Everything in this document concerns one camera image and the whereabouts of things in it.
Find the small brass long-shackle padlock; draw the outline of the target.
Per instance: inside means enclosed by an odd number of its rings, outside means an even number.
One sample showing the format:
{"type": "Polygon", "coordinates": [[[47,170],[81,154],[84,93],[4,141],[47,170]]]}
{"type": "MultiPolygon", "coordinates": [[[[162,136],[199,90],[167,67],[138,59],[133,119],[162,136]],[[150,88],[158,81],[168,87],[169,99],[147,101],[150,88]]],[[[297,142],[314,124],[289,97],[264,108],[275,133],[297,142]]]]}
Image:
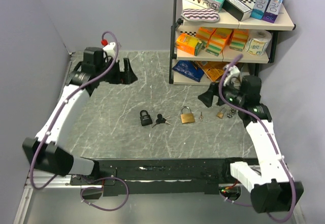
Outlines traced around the small brass long-shackle padlock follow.
{"type": "Polygon", "coordinates": [[[224,117],[224,114],[226,112],[226,108],[225,107],[222,107],[216,114],[216,117],[220,118],[220,119],[223,119],[224,117]]]}

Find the large brass padlock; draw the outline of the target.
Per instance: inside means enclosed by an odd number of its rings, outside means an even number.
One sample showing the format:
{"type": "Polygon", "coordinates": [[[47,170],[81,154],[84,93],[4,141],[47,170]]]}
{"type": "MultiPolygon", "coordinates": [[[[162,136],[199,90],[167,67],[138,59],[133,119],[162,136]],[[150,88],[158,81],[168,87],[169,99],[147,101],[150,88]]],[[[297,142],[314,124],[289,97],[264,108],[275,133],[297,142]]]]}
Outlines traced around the large brass padlock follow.
{"type": "Polygon", "coordinates": [[[188,124],[188,123],[194,123],[195,118],[194,115],[188,106],[183,106],[180,110],[180,118],[181,118],[181,123],[182,124],[188,124]]]}

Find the black padlock with keys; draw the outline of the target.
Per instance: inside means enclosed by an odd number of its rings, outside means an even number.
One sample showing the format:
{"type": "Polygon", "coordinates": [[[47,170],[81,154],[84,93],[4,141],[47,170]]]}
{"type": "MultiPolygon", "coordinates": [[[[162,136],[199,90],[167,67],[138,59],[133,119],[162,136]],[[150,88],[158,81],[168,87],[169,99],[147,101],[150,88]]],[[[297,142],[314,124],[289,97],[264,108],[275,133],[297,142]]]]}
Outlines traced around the black padlock with keys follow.
{"type": "Polygon", "coordinates": [[[147,110],[140,111],[140,122],[141,122],[141,126],[148,126],[153,123],[151,116],[149,115],[147,110]]]}

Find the black-headed key bunch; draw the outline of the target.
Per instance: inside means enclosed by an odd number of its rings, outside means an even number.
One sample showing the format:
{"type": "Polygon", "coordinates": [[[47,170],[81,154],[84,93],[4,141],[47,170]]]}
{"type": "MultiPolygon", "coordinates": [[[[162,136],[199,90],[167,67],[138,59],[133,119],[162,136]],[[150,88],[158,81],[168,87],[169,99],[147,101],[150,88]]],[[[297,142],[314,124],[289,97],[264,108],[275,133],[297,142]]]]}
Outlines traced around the black-headed key bunch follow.
{"type": "Polygon", "coordinates": [[[165,124],[168,124],[168,125],[171,125],[167,120],[169,119],[169,117],[166,117],[164,118],[162,114],[158,114],[157,115],[157,119],[155,121],[155,124],[152,126],[152,127],[155,127],[156,125],[158,124],[162,124],[162,123],[165,123],[165,124]]]}

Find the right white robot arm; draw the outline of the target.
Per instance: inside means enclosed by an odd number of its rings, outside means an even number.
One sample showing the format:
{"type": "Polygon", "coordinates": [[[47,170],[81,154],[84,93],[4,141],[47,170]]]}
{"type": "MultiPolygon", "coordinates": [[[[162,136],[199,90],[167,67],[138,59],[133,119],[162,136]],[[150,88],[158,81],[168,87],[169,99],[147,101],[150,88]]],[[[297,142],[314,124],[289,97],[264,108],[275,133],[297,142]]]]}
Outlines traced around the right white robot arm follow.
{"type": "Polygon", "coordinates": [[[292,213],[304,191],[300,181],[294,181],[276,142],[273,121],[268,107],[260,102],[262,82],[259,77],[244,76],[239,88],[223,82],[212,82],[198,99],[211,107],[218,97],[219,106],[227,104],[238,111],[257,156],[259,172],[239,159],[230,160],[222,169],[226,182],[236,179],[249,191],[257,213],[292,213]]]}

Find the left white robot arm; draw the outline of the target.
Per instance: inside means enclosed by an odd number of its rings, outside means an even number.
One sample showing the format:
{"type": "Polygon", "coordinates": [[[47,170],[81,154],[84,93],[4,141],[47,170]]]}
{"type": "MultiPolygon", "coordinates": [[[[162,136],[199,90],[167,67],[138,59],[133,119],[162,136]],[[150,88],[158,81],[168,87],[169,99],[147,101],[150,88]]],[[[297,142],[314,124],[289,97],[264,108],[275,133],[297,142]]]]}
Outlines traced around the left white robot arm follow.
{"type": "Polygon", "coordinates": [[[22,144],[33,169],[59,176],[82,175],[88,184],[99,181],[99,163],[72,155],[65,150],[65,145],[75,120],[101,82],[132,84],[137,81],[128,58],[124,58],[124,70],[120,70],[117,47],[112,42],[103,48],[84,50],[83,60],[69,73],[49,119],[34,138],[26,138],[22,144]]]}

